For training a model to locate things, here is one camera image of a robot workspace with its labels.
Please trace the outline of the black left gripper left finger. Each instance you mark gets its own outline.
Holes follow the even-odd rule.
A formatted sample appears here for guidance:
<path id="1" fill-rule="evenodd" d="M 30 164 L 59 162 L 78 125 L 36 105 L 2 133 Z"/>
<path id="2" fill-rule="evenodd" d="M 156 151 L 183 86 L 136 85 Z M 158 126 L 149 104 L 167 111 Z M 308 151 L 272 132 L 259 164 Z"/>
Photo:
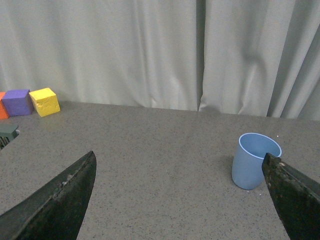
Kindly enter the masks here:
<path id="1" fill-rule="evenodd" d="M 89 151 L 0 216 L 2 240 L 75 240 L 92 195 L 97 160 Z"/>

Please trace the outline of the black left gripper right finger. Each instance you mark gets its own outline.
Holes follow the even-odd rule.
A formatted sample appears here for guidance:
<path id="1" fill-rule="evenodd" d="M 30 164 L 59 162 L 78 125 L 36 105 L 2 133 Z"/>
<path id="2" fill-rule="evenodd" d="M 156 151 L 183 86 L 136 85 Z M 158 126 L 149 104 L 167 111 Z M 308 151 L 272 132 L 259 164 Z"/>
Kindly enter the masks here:
<path id="1" fill-rule="evenodd" d="M 320 238 L 320 184 L 267 153 L 264 179 L 287 235 L 291 240 Z"/>

